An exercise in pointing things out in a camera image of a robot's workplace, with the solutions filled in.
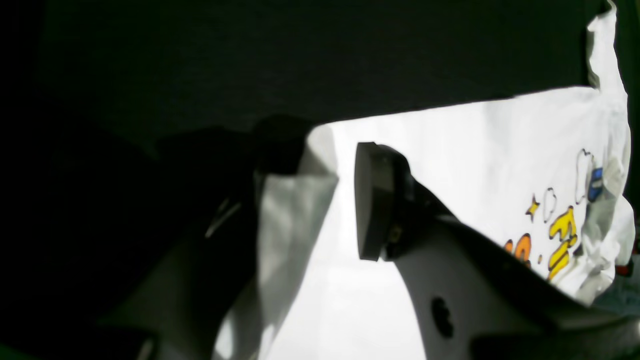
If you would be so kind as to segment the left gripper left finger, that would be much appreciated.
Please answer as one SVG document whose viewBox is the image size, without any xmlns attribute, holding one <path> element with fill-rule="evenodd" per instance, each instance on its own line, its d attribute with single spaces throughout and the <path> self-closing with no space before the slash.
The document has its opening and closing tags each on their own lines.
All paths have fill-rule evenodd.
<svg viewBox="0 0 640 360">
<path fill-rule="evenodd" d="M 228 311 L 256 275 L 261 180 L 253 170 L 184 182 L 167 202 L 169 248 L 100 324 L 145 333 L 148 360 L 212 360 Z"/>
</svg>

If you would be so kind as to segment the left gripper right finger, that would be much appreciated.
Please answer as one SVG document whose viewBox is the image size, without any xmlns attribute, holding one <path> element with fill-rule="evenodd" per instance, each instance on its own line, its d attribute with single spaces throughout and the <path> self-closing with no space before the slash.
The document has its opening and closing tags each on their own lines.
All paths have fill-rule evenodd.
<svg viewBox="0 0 640 360">
<path fill-rule="evenodd" d="M 390 146 L 357 145 L 362 260 L 393 262 L 429 360 L 637 360 L 639 319 L 590 309 L 464 225 Z"/>
</svg>

